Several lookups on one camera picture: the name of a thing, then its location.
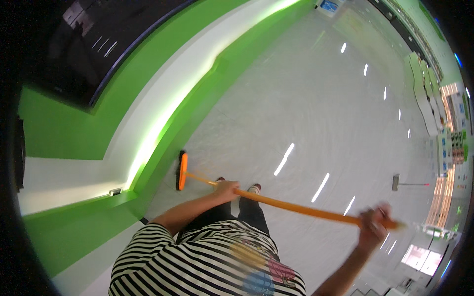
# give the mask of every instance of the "striped shirt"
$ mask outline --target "striped shirt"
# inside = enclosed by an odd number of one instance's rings
[[[112,270],[109,295],[305,295],[273,240],[229,220],[186,232],[177,244],[159,224],[132,238]]]

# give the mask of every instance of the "hand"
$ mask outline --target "hand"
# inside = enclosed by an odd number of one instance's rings
[[[362,225],[357,245],[359,250],[370,255],[385,240],[387,230],[381,222],[384,219],[390,219],[391,212],[392,207],[387,203],[382,203],[375,210],[369,209],[360,214]]]
[[[238,194],[235,194],[234,190],[239,188],[240,183],[238,181],[221,181],[217,183],[214,194],[222,199],[222,203],[226,203],[238,197]]]

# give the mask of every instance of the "orange broom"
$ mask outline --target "orange broom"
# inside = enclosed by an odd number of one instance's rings
[[[180,160],[180,165],[176,169],[176,190],[181,191],[184,188],[184,184],[186,182],[186,176],[196,179],[198,181],[204,182],[204,183],[208,183],[213,186],[217,185],[217,182],[206,180],[204,178],[198,177],[187,171],[188,154],[185,151],[181,150],[179,160]],[[328,220],[333,220],[333,221],[339,221],[343,223],[356,224],[358,226],[362,225],[362,220],[358,217],[344,216],[341,214],[317,210],[317,209],[306,207],[306,206],[295,205],[292,203],[275,200],[269,197],[264,197],[264,196],[251,193],[248,191],[243,191],[240,189],[235,189],[234,193],[242,197],[246,197],[248,199],[252,199],[252,200],[267,204],[267,205],[279,207],[279,208],[289,210],[292,212],[301,213],[301,214],[310,215],[313,217],[318,217],[318,218],[323,218],[323,219],[328,219]],[[389,220],[389,219],[382,221],[382,225],[386,229],[400,229],[405,226],[404,223]]]

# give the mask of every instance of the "glossy floor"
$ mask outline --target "glossy floor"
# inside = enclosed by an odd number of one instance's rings
[[[262,195],[339,213],[355,197],[348,215],[386,200],[395,218],[424,222],[436,177],[428,165],[428,134],[412,77],[406,75],[403,58],[409,53],[367,1],[347,2],[334,18],[310,12],[254,61],[204,119],[185,146],[189,170],[209,179],[239,180],[243,188],[259,182]],[[176,192],[173,170],[147,218],[211,191],[189,179]],[[400,182],[432,185],[393,192],[395,173]],[[357,240],[357,229],[349,225],[262,209],[282,262],[303,275],[308,293]],[[386,247],[378,251],[365,278],[399,264],[410,242],[405,237],[410,231],[391,235],[388,247],[399,242],[390,255]],[[364,285],[363,279],[355,285]]]

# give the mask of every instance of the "broom handle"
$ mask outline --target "broom handle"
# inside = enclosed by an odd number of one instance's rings
[[[208,184],[213,185],[213,186],[217,185],[217,182],[206,180],[204,178],[198,177],[198,176],[196,176],[192,173],[189,173],[189,172],[186,172],[186,175],[193,178],[193,179],[196,179],[196,180],[204,182],[204,183],[208,183]],[[267,205],[279,207],[279,208],[289,210],[289,211],[292,211],[292,212],[297,212],[297,213],[310,215],[310,216],[313,216],[313,217],[318,217],[318,218],[323,218],[323,219],[328,219],[328,220],[334,220],[334,221],[340,221],[340,222],[344,222],[344,223],[356,224],[358,226],[361,225],[361,219],[358,218],[358,217],[344,216],[344,215],[337,214],[337,213],[317,210],[317,209],[310,208],[310,207],[307,207],[307,206],[295,205],[295,204],[292,204],[292,203],[287,203],[287,202],[272,199],[272,198],[269,198],[269,197],[264,197],[264,196],[261,196],[261,195],[258,195],[258,194],[252,193],[252,192],[248,192],[248,191],[243,191],[243,190],[240,190],[240,189],[235,189],[234,193],[238,194],[240,196],[246,197],[248,199],[254,200],[254,201],[258,201],[258,202],[261,202],[261,203],[264,203],[264,204],[267,204]],[[400,223],[398,223],[396,221],[392,221],[392,220],[384,220],[384,221],[382,221],[382,225],[386,229],[396,229],[400,226]]]

